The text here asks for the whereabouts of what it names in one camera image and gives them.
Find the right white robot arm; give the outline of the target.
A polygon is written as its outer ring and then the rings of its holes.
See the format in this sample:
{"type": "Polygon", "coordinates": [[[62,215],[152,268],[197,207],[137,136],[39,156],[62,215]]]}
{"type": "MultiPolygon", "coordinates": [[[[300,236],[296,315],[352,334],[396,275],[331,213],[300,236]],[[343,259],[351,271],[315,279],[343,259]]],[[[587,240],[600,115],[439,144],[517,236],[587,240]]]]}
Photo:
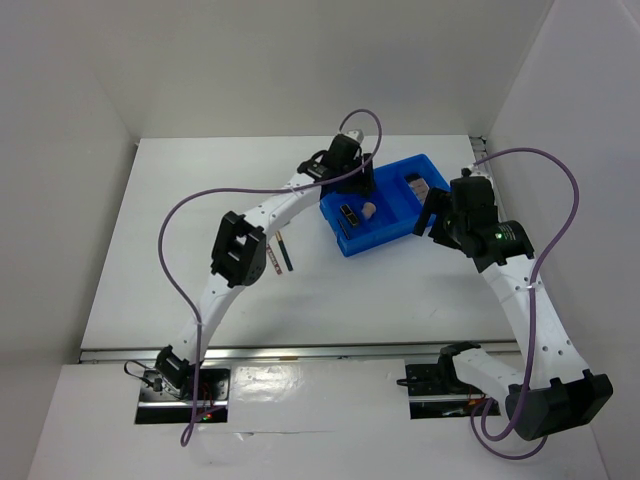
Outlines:
{"type": "Polygon", "coordinates": [[[452,344],[440,351],[440,387],[477,388],[499,408],[507,430],[525,441],[589,424],[613,385],[591,371],[570,340],[539,277],[543,258],[520,223],[500,221],[491,180],[466,169],[449,189],[430,188],[414,232],[473,261],[525,360],[518,371],[475,342],[452,344]]]}

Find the beige makeup sponge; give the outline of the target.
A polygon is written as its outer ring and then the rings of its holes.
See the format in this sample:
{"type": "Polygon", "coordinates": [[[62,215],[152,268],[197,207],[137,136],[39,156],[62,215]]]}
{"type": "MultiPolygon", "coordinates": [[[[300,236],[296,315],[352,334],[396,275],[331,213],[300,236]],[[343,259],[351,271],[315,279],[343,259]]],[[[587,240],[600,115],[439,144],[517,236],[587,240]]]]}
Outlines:
{"type": "Polygon", "coordinates": [[[365,202],[361,208],[362,217],[369,221],[377,212],[377,207],[372,202],[365,202]]]}

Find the black square powder compact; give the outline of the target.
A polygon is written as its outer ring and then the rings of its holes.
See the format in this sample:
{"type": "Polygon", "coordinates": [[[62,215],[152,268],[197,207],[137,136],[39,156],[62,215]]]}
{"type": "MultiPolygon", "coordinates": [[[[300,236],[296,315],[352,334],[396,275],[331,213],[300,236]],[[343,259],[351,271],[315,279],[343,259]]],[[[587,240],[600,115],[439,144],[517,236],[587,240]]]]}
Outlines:
{"type": "Polygon", "coordinates": [[[417,174],[417,173],[412,173],[412,174],[406,175],[405,176],[405,181],[408,184],[412,184],[414,182],[422,182],[422,183],[425,182],[424,178],[422,176],[420,176],[419,174],[417,174]]]}

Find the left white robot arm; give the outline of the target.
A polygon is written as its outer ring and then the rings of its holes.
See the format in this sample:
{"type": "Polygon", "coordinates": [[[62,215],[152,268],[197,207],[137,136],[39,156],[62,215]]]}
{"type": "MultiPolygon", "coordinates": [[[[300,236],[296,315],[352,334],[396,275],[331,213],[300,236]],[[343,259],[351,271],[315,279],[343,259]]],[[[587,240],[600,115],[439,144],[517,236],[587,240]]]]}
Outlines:
{"type": "Polygon", "coordinates": [[[163,389],[176,399],[196,390],[195,369],[204,360],[208,343],[225,313],[267,266],[267,244],[286,223],[340,187],[372,184],[372,169],[354,173],[370,156],[362,152],[364,134],[358,129],[338,133],[326,150],[301,163],[297,172],[274,196],[244,212],[226,213],[211,253],[210,274],[199,301],[188,299],[194,319],[178,339],[164,347],[155,368],[163,389]]]}

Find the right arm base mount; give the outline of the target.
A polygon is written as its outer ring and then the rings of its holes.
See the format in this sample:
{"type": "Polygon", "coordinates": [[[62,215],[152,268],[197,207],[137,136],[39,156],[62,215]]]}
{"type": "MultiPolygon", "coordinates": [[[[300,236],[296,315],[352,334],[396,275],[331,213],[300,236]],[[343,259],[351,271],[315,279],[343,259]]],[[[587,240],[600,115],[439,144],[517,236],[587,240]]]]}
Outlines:
{"type": "Polygon", "coordinates": [[[486,401],[476,387],[449,386],[436,364],[407,364],[396,385],[407,392],[412,420],[469,417],[486,401]]]}

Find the clear eyeshadow palette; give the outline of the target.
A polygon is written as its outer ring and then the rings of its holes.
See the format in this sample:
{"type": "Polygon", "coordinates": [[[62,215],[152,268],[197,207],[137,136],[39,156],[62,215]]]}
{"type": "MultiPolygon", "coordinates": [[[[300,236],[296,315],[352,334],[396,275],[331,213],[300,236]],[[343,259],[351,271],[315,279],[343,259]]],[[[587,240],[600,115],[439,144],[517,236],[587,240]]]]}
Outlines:
{"type": "Polygon", "coordinates": [[[408,181],[408,185],[418,201],[423,204],[429,193],[429,186],[422,177],[408,181]]]}

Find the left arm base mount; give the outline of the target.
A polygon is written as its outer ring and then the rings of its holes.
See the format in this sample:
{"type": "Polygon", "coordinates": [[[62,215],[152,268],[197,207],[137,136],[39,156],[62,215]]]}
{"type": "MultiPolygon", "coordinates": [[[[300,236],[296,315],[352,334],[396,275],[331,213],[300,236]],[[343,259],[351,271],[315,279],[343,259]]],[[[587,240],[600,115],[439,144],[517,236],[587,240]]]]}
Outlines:
{"type": "Polygon", "coordinates": [[[123,371],[139,382],[135,423],[137,425],[187,424],[192,406],[196,405],[198,423],[226,423],[230,393],[231,370],[205,368],[200,371],[197,392],[193,382],[175,389],[155,370],[132,360],[123,365],[123,371]]]}

